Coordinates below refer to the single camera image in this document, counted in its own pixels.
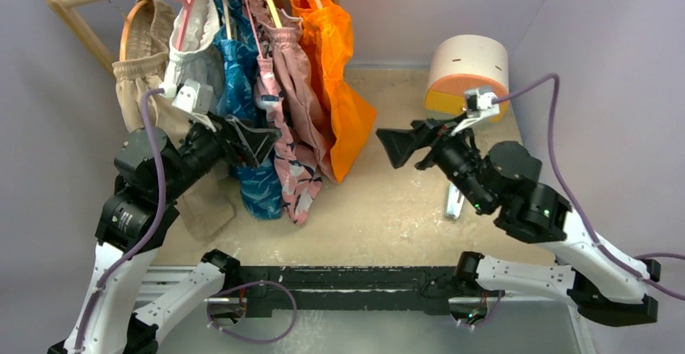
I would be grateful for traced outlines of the blue leaf-print shorts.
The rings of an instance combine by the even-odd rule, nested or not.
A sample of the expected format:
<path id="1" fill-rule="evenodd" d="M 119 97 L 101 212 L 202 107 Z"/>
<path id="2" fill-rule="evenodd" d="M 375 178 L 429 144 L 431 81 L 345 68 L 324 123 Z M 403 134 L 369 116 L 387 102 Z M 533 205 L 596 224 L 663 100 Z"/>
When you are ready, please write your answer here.
<path id="1" fill-rule="evenodd" d="M 224 63 L 224 90 L 218 104 L 220 116 L 236 116 L 250 121 L 254 127 L 265 128 L 266 117 L 254 101 L 257 79 L 258 51 L 254 42 L 250 21 L 244 11 L 243 0 L 229 0 L 233 40 L 225 34 L 221 0 L 213 0 L 220 18 L 220 31 L 214 45 L 220 51 Z M 242 202 L 252 217 L 259 220 L 275 220 L 281 217 L 281 184 L 272 162 L 273 156 L 257 168 L 232 168 L 229 174 L 238 180 Z"/>

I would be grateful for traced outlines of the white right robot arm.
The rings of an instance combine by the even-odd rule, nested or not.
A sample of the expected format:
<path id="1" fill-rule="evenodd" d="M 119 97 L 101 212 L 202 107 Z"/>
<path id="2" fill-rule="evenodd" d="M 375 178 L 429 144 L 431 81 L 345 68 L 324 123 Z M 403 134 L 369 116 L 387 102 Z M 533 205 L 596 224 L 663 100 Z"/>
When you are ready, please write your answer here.
<path id="1" fill-rule="evenodd" d="M 608 243 L 591 237 L 579 211 L 539 181 L 539 159 L 517 141 L 500 141 L 482 154 L 474 131 L 457 125 L 458 119 L 415 120 L 409 129 L 378 129 L 376 135 L 394 168 L 427 149 L 417 169 L 437 166 L 477 214 L 492 216 L 507 236 L 561 259 L 545 267 L 463 252 L 453 274 L 460 293 L 508 290 L 547 297 L 609 327 L 657 321 L 658 301 L 649 294 L 649 282 L 659 279 L 659 262 L 621 252 L 607 257 Z"/>

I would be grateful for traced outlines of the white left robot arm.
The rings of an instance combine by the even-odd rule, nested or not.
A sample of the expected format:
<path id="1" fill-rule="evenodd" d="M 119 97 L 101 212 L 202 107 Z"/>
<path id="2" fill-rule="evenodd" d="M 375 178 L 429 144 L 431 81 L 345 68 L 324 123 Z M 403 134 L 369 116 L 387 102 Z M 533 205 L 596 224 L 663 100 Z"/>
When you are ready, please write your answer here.
<path id="1" fill-rule="evenodd" d="M 240 263 L 214 250 L 160 297 L 136 305 L 144 276 L 179 216 L 179 197 L 221 161 L 259 165 L 279 137 L 276 129 L 215 115 L 194 123 L 181 145 L 151 123 L 131 133 L 114 161 L 115 189 L 95 231 L 95 264 L 78 320 L 50 352 L 155 353 L 203 299 L 234 295 Z"/>

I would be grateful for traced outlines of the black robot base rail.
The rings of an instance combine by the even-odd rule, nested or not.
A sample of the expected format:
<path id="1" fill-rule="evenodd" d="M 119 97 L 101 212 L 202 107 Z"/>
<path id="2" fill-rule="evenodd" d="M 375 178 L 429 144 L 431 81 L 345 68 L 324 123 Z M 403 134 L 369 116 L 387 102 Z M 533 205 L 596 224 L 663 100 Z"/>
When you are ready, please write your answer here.
<path id="1" fill-rule="evenodd" d="M 154 314 L 169 306 L 191 311 L 202 303 L 246 303 L 246 317 L 266 318 L 274 310 L 422 311 L 448 315 L 458 306 L 494 301 L 501 293 L 522 293 L 568 305 L 576 272 L 507 262 L 465 252 L 455 267 L 241 266 L 219 251 L 197 267 L 152 267 L 137 300 Z"/>

